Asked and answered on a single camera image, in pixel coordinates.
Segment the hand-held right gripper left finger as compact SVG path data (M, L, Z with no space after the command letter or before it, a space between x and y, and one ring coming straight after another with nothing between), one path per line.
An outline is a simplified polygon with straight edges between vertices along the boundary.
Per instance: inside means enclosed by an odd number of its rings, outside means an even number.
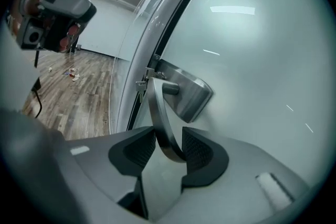
M147 219L142 172L156 145L152 127L68 141L90 181L119 206Z

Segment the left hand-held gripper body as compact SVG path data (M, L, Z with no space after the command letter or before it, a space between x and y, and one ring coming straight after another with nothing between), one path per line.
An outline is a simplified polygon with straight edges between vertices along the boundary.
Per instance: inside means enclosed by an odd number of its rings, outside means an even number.
M22 23L17 33L21 49L48 49L59 51L59 42L76 21L55 14L41 5L41 0L20 0L19 12Z

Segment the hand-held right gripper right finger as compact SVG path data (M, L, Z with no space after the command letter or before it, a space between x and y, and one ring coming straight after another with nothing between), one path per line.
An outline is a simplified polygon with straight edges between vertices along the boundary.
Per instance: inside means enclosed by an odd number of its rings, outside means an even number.
M182 218L269 218L309 191L295 172L252 144L183 128Z

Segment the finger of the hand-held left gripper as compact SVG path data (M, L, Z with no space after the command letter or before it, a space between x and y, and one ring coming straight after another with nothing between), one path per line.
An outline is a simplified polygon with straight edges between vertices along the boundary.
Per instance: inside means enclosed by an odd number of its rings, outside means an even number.
M89 22L96 14L97 8L90 0L41 0L41 5L55 13L76 22Z

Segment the silver door lever handle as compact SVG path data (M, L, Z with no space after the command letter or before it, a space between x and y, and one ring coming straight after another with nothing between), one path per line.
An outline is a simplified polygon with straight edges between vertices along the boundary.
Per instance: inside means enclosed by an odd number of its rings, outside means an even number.
M159 78L150 78L146 94L149 110L155 129L156 139L163 154L177 163L185 162L185 155L180 149L167 116L163 94L177 95L179 85Z

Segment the frosted glass door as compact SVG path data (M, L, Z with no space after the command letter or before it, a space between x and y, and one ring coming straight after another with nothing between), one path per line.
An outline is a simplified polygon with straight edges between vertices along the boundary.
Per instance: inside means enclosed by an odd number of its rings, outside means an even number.
M229 156L209 186L156 147L143 173L153 224L293 224L336 160L336 18L327 0L190 0L162 60L213 91L200 131Z

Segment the person's left hand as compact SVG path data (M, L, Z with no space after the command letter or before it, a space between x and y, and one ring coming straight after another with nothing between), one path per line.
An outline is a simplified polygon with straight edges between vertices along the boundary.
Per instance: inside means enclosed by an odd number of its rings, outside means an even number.
M78 42L79 37L79 27L77 25L72 25L68 32L66 33L65 37L63 37L59 42L59 51L66 52L69 51L71 53L75 52L75 48Z

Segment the person's white shirt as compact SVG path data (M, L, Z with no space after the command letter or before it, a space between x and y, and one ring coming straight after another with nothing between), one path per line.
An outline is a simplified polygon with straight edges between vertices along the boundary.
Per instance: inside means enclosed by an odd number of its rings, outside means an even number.
M39 72L0 19L0 109L21 111Z

